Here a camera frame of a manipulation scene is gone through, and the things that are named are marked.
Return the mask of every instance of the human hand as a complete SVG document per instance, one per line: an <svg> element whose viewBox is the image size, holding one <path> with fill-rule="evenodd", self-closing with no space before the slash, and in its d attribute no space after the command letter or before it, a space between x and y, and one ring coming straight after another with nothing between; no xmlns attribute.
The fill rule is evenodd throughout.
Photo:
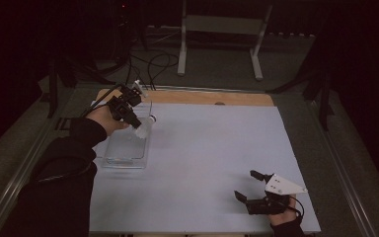
<svg viewBox="0 0 379 237"><path fill-rule="evenodd" d="M290 198L290 203L289 206L292 208L295 208L295 202L296 200L294 199L295 195L291 196ZM274 215L268 215L268 219L270 221L270 224L272 226L280 225L286 222L293 221L297 218L297 213L292 210L287 208L283 213L281 214L274 214Z"/></svg>
<svg viewBox="0 0 379 237"><path fill-rule="evenodd" d="M105 130L108 136L113 134L117 129L125 129L128 127L128 123L113 119L108 106L102 106L94 109L86 116L87 119L92 119L99 123Z"/></svg>

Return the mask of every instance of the transparent plastic container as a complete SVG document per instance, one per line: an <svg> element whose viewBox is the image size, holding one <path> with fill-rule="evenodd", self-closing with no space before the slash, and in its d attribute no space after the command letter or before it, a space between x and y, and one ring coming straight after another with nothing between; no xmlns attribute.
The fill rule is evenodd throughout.
<svg viewBox="0 0 379 237"><path fill-rule="evenodd" d="M151 115L152 102L146 99L133 110L140 120L146 120ZM135 128L131 125L126 129L116 130L105 141L107 149L102 156L102 166L120 169L144 169L147 164L151 126L147 126L147 129L145 138L138 137Z"/></svg>

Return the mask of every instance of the dark background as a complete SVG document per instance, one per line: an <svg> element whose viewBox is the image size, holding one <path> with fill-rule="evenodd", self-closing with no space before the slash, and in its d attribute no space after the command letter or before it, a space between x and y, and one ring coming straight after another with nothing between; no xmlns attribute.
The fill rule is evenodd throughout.
<svg viewBox="0 0 379 237"><path fill-rule="evenodd" d="M0 0L0 136L40 97L37 81L47 74L50 56L89 51L85 43L72 42L95 29L84 24L91 17L101 20L98 28L111 27L110 16L96 16L86 9L98 4L107 9L104 4L110 1L78 2ZM212 2L194 0L189 8L210 11ZM139 3L143 14L138 24L143 27L181 24L181 1ZM246 9L236 4L230 13L258 13L255 8ZM229 14L229 9L215 14ZM333 79L332 89L340 94L379 171L379 1L275 1L267 32L283 33L286 38L290 33L317 36L305 63L313 68L331 62L326 69Z"/></svg>

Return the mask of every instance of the black sleeve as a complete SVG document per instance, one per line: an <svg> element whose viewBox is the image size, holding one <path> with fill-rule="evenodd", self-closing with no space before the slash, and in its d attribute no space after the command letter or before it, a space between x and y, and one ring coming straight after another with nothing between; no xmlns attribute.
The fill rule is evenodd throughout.
<svg viewBox="0 0 379 237"><path fill-rule="evenodd" d="M271 225L274 237L304 237L303 230L300 227L301 218L283 223L280 225Z"/></svg>
<svg viewBox="0 0 379 237"><path fill-rule="evenodd" d="M97 173L92 147L106 138L97 122L78 118L69 136L53 140L21 189L0 236L89 236Z"/></svg>

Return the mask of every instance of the white table surface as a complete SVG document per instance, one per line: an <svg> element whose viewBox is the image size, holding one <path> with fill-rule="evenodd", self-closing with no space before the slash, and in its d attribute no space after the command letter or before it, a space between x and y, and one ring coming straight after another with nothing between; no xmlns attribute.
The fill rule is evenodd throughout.
<svg viewBox="0 0 379 237"><path fill-rule="evenodd" d="M91 232L265 233L234 197L265 196L251 170L306 187L277 107L154 104L145 169L101 167L91 200ZM319 232L308 194L302 228Z"/></svg>

